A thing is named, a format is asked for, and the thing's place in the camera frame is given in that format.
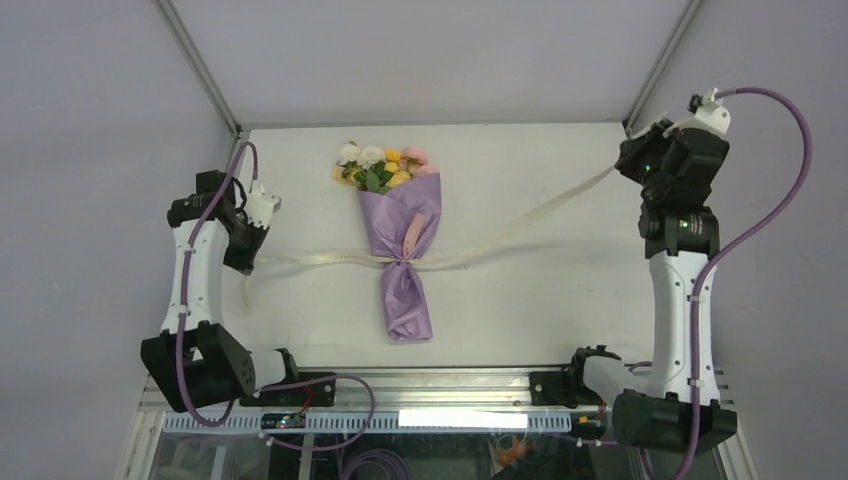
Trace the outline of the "cream ribbon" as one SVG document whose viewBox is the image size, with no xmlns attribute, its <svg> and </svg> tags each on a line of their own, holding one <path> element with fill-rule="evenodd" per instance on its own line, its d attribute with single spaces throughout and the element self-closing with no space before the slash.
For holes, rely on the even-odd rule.
<svg viewBox="0 0 848 480">
<path fill-rule="evenodd" d="M 386 262 L 370 251 L 357 191 L 331 177 L 349 141 L 421 147 L 442 214 L 415 262 L 435 318 L 499 305 L 648 315 L 653 293 L 637 233 L 638 186 L 614 164 L 617 122 L 258 129 L 260 177 L 283 205 L 255 272 L 228 275 L 242 316 L 376 313 Z"/>
</svg>

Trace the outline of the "pink purple wrapping paper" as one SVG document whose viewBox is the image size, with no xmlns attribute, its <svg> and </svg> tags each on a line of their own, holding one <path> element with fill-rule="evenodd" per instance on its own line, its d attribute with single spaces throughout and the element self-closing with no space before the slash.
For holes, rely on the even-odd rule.
<svg viewBox="0 0 848 480">
<path fill-rule="evenodd" d="M 415 177 L 385 194 L 361 191 L 358 200 L 370 253 L 386 260 L 380 298 L 388 337 L 398 343 L 431 340 L 425 290 L 413 262 L 422 259 L 438 231 L 441 176 Z"/>
</svg>

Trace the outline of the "pink fake flower stem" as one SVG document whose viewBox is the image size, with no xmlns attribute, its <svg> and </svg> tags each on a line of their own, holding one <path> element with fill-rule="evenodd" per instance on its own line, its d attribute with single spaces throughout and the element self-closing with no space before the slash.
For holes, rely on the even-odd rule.
<svg viewBox="0 0 848 480">
<path fill-rule="evenodd" d="M 413 178 L 438 174 L 438 168 L 432 164 L 425 150 L 420 146 L 410 146 L 401 151 L 400 167 Z"/>
</svg>

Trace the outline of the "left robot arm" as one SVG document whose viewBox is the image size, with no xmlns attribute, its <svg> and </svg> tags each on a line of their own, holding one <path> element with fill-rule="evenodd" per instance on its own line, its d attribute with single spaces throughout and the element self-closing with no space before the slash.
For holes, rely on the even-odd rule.
<svg viewBox="0 0 848 480">
<path fill-rule="evenodd" d="M 142 363 L 179 413 L 261 389 L 275 405 L 288 406 L 301 392 L 292 354 L 247 349 L 225 328 L 222 309 L 225 269 L 253 273 L 280 200 L 220 170 L 197 174 L 195 185 L 167 212 L 176 247 L 172 293 L 159 334 L 141 343 Z"/>
</svg>

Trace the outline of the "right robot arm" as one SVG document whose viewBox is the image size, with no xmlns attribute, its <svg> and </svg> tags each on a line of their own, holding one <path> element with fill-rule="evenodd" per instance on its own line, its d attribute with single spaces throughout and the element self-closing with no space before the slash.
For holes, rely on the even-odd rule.
<svg viewBox="0 0 848 480">
<path fill-rule="evenodd" d="M 711 286 L 706 267 L 720 250 L 720 227 L 707 206 L 729 144 L 704 127 L 668 119 L 624 141 L 615 168 L 641 187 L 638 230 L 654 294 L 654 353 L 640 376 L 605 346 L 578 349 L 564 379 L 566 396 L 612 409 L 621 445 L 700 455 L 737 432 L 720 404 L 711 348 Z"/>
</svg>

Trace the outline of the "white led light bar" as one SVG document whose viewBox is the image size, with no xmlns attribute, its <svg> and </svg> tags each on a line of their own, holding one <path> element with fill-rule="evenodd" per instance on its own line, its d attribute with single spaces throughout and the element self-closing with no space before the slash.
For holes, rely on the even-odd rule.
<svg viewBox="0 0 848 480">
<path fill-rule="evenodd" d="M 399 427 L 459 429 L 526 429 L 525 413 L 502 413 L 463 409 L 404 409 L 398 412 Z"/>
</svg>

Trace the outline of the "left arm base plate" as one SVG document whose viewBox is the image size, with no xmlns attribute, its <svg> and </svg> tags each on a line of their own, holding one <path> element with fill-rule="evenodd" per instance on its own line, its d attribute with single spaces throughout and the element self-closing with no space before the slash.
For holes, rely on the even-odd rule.
<svg viewBox="0 0 848 480">
<path fill-rule="evenodd" d="M 258 397 L 238 400 L 242 407 L 300 408 L 309 401 L 310 407 L 332 407 L 335 403 L 335 380 L 287 390 L 263 390 Z"/>
</svg>

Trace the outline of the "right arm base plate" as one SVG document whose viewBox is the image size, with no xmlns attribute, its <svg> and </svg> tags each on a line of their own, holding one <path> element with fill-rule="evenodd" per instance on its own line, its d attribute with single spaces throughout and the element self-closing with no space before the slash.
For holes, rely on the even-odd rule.
<svg viewBox="0 0 848 480">
<path fill-rule="evenodd" d="M 535 370 L 528 373 L 529 393 L 533 406 L 601 406 L 601 397 L 577 379 L 577 365 L 562 365 L 557 370 Z"/>
</svg>

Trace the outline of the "aluminium front rail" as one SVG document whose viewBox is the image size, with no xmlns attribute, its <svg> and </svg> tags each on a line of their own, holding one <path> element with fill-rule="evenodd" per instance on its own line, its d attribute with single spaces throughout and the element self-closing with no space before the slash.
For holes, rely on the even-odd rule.
<svg viewBox="0 0 848 480">
<path fill-rule="evenodd" d="M 311 411 L 366 411 L 369 397 L 359 383 L 349 380 L 356 376 L 370 385 L 381 412 L 406 408 L 467 408 L 510 411 L 563 406 L 533 406 L 529 393 L 528 373 L 535 370 L 557 370 L 559 366 L 530 366 L 502 368 L 362 368 L 342 369 L 322 367 L 301 372 L 303 379 L 317 378 L 325 373 L 342 377 L 336 381 L 335 403 L 332 407 L 310 407 Z M 295 408 L 258 407 L 265 410 L 294 411 Z M 574 411 L 596 411 L 599 407 L 579 406 Z"/>
</svg>

